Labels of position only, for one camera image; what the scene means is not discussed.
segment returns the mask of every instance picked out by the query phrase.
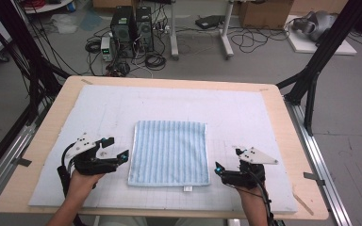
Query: towel label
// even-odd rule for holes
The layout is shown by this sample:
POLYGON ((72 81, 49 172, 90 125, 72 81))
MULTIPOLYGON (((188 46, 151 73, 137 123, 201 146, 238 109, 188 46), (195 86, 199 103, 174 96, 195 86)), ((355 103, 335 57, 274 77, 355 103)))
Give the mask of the towel label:
POLYGON ((184 186, 184 191, 192 191, 192 186, 184 186))

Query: desktop computer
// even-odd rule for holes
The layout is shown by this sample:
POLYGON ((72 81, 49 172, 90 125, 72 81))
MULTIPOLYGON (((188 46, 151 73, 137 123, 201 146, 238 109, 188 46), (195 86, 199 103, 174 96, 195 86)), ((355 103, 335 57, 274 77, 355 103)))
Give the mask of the desktop computer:
POLYGON ((113 45, 116 49, 115 56, 119 58, 134 57, 135 52, 133 50, 138 49, 138 44, 134 45, 138 32, 133 8, 130 6, 116 7, 110 29, 113 34, 113 45))
POLYGON ((146 52, 154 51, 154 33, 152 28, 151 8, 139 7, 135 12, 140 47, 144 47, 146 52))

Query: black pole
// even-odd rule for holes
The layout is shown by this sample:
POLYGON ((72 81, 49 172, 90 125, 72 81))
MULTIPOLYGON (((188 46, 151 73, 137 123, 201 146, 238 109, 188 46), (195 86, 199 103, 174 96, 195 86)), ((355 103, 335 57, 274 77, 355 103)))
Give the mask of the black pole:
POLYGON ((304 127, 310 136, 313 136, 311 124, 319 75, 361 17, 362 0, 349 0, 327 35, 323 38, 307 66, 300 73, 277 84, 277 87, 282 89, 295 83, 290 93, 285 95, 285 100, 293 105, 299 105, 304 95, 308 92, 304 113, 304 127))
MULTIPOLYGON (((35 76, 36 79, 41 81, 46 94, 58 94, 61 84, 55 78, 51 65, 44 63, 44 57, 40 48, 29 34, 19 12, 9 0, 0 0, 0 21, 12 37, 14 43, 17 44, 20 52, 25 56, 27 62, 35 67, 35 74, 31 74, 31 76, 35 76)), ((70 76, 63 70, 60 72, 60 75, 62 74, 70 76)))

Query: human arm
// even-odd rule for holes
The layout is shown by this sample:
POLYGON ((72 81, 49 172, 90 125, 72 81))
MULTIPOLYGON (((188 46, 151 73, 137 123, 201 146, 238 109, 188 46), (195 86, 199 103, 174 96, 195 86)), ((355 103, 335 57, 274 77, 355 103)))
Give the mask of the human arm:
POLYGON ((92 176, 82 175, 75 169, 70 181, 66 199, 46 226, 71 225, 78 210, 82 207, 85 199, 90 195, 93 185, 95 185, 103 176, 104 174, 92 176))
POLYGON ((249 221, 250 226, 268 226, 267 211, 264 205, 262 194, 258 187, 248 189, 236 187, 242 202, 243 212, 249 221))

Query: table leg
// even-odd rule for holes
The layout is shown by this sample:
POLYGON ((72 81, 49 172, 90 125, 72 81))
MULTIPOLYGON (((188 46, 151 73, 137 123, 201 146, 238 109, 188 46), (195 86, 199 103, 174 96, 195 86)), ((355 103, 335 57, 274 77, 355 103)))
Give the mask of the table leg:
POLYGON ((172 27, 170 33, 170 44, 172 46, 172 57, 175 60, 178 60, 178 45, 177 45, 177 37, 175 35, 175 0, 172 0, 172 27))
POLYGON ((232 13, 232 8, 234 6, 234 0, 228 1, 227 11, 225 13, 225 22, 224 22, 224 28, 220 29, 220 37, 222 38, 222 44, 225 48, 225 58, 228 59, 229 57, 232 57, 234 55, 234 52, 232 51, 230 41, 227 37, 228 32, 228 26, 230 24, 230 18, 232 13))

